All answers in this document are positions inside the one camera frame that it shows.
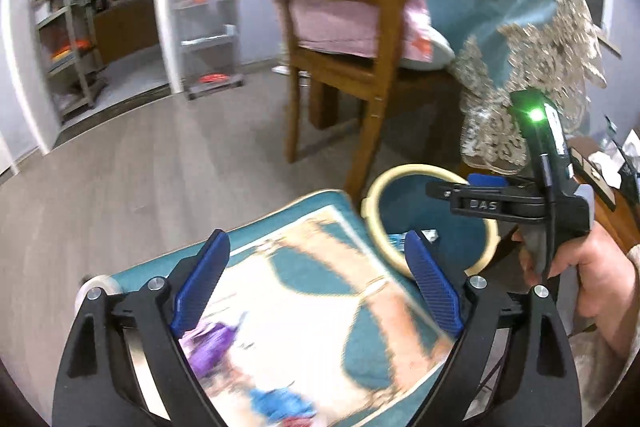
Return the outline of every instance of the white tissue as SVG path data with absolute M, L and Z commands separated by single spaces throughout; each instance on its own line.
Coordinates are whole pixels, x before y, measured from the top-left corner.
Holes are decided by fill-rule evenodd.
M 638 138 L 636 131 L 631 131 L 629 136 L 626 137 L 626 140 L 622 145 L 622 150 L 631 160 L 636 171 L 640 171 L 640 138 Z M 620 154 L 620 151 L 617 149 L 613 155 L 613 162 L 618 165 L 618 170 L 620 170 L 620 167 L 622 167 L 625 162 L 622 154 Z
M 622 177 L 618 170 L 622 166 L 622 163 L 618 164 L 613 158 L 610 158 L 610 156 L 607 156 L 604 152 L 600 151 L 591 154 L 589 156 L 589 161 L 600 167 L 602 177 L 609 187 L 620 188 Z

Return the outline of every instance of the blue clamp pad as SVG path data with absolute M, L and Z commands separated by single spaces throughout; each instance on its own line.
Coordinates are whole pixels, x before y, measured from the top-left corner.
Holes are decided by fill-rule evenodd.
M 404 257 L 436 324 L 457 338 L 465 327 L 458 293 L 413 230 L 404 238 Z
M 474 187 L 506 187 L 509 185 L 504 176 L 492 176 L 490 174 L 478 174 L 474 172 L 466 177 L 469 185 Z
M 229 262 L 230 251 L 228 235 L 219 232 L 175 295 L 174 319 L 170 325 L 175 338 L 180 339 L 185 331 L 193 330 L 198 325 L 213 289 Z

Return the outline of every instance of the lace doily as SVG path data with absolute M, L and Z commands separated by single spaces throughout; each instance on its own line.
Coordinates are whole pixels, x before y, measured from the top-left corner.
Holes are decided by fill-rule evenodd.
M 585 0 L 556 0 L 558 8 L 542 28 L 504 25 L 513 67 L 504 87 L 496 87 L 478 41 L 471 35 L 450 72 L 466 87 L 461 109 L 465 123 L 460 137 L 464 161 L 472 167 L 515 174 L 528 162 L 526 144 L 511 118 L 509 93 L 537 87 L 557 106 L 567 134 L 576 131 L 588 108 L 584 79 L 606 87 L 598 67 L 597 28 Z

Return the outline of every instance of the gray floor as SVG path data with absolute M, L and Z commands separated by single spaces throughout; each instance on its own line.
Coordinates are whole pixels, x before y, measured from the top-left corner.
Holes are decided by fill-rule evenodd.
M 319 132 L 305 121 L 306 155 L 287 164 L 286 82 L 255 73 L 193 102 L 158 100 L 33 155 L 0 186 L 0 358 L 45 419 L 84 275 L 126 269 L 342 186 L 354 122 Z M 344 106 L 355 115 L 353 103 Z M 416 160 L 412 140 L 419 153 L 429 120 L 424 110 L 391 121 L 372 176 Z
M 169 83 L 159 45 L 112 62 L 104 69 L 102 76 L 107 85 L 98 95 L 95 107 L 78 112 L 66 120 L 62 125 L 63 130 L 137 94 Z

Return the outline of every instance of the green led light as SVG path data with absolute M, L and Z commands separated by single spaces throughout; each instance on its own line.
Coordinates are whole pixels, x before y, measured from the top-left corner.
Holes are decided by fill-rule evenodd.
M 537 107 L 529 111 L 529 118 L 533 122 L 539 122 L 545 120 L 546 116 L 545 112 L 541 108 Z

